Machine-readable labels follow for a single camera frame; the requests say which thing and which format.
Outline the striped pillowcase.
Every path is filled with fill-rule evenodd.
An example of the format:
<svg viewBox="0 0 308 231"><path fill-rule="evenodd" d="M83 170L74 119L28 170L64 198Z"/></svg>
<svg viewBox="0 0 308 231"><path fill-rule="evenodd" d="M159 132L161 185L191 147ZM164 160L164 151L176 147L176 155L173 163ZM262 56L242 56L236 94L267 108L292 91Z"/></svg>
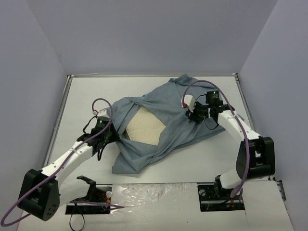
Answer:
<svg viewBox="0 0 308 231"><path fill-rule="evenodd" d="M171 78L143 96L125 97L114 102L112 123L121 138L117 141L120 154L114 162L112 173L137 174L175 149L203 141L224 131L221 126L216 127L212 119L197 124L187 118L181 107L181 99L186 89L190 95L197 98L213 90L213 87L206 83L197 83L195 78L184 74ZM124 137L129 122L141 107L166 126L159 136L158 145Z"/></svg>

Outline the cream white pillow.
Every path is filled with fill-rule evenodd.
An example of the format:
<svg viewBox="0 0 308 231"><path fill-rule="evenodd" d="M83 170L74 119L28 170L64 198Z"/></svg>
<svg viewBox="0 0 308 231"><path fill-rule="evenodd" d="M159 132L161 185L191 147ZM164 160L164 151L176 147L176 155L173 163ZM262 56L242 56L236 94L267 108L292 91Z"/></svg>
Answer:
<svg viewBox="0 0 308 231"><path fill-rule="evenodd" d="M126 134L132 141L149 145L159 144L165 125L150 111L140 107L126 127Z"/></svg>

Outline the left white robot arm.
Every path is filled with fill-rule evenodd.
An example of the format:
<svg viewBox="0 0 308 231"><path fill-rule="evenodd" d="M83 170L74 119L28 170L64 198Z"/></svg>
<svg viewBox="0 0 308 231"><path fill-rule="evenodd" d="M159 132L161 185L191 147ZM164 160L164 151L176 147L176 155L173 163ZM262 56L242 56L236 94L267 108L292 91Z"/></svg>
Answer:
<svg viewBox="0 0 308 231"><path fill-rule="evenodd" d="M78 176L72 182L65 182L65 179L107 144L119 140L108 115L96 119L91 132L77 138L74 145L57 160L40 170L31 169L25 174L19 194L19 209L47 221L64 204L79 199L95 199L95 181L85 176Z"/></svg>

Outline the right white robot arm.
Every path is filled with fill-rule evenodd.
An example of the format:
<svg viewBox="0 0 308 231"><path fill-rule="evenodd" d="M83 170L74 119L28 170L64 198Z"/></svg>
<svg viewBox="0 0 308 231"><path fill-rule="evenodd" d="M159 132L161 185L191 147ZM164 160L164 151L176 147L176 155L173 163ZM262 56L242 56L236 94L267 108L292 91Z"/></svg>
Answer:
<svg viewBox="0 0 308 231"><path fill-rule="evenodd" d="M239 145L235 168L215 178L213 192L217 198L224 199L229 194L234 197L248 180L274 175L275 150L271 137L263 137L252 130L236 113L235 109L223 103L220 92L205 94L205 104L191 95L185 95L182 106L187 108L186 116L197 123L212 119L224 128Z"/></svg>

